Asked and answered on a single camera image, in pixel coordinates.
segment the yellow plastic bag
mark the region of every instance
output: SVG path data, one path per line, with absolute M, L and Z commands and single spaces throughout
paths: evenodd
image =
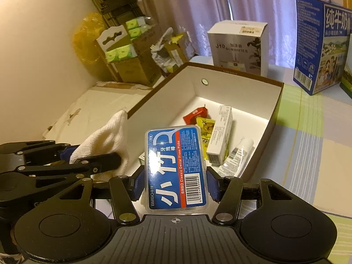
M 105 62 L 99 56 L 95 40 L 106 30 L 103 17 L 90 13 L 85 17 L 73 34 L 73 48 L 88 72 L 101 81 L 112 81 L 113 78 Z

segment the white cloth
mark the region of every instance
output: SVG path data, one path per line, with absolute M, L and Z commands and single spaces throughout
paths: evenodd
M 116 152 L 122 158 L 121 165 L 113 171 L 92 175 L 92 179 L 106 182 L 112 177 L 124 174 L 128 163 L 126 121 L 126 111 L 115 113 L 106 125 L 92 133 L 73 152 L 70 164 L 83 157 Z

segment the milk carton box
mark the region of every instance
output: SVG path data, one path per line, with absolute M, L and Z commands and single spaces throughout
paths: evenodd
M 322 0 L 296 0 L 297 52 L 293 80 L 309 95 L 341 81 L 352 10 Z

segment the metal screw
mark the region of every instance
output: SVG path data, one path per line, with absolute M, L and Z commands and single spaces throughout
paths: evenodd
M 122 213 L 119 216 L 119 219 L 124 222 L 130 222 L 130 221 L 135 220 L 136 218 L 137 218 L 136 215 L 133 213 Z
M 226 221 L 232 220 L 233 216 L 230 213 L 222 212 L 222 213 L 218 213 L 215 218 L 219 221 L 226 222 Z

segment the yellow snack packet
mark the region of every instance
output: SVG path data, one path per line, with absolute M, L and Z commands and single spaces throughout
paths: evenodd
M 209 140 L 212 135 L 215 120 L 207 119 L 203 117 L 196 118 L 197 125 L 200 127 L 200 136 L 202 138 L 202 148 L 203 148 L 203 155 L 204 159 L 208 160 L 207 156 L 207 148 L 209 145 Z M 224 159 L 228 157 L 228 148 L 226 148 Z
M 209 140 L 214 129 L 215 120 L 197 117 L 196 121 L 197 125 L 200 127 L 200 134 L 202 139 L 204 138 Z

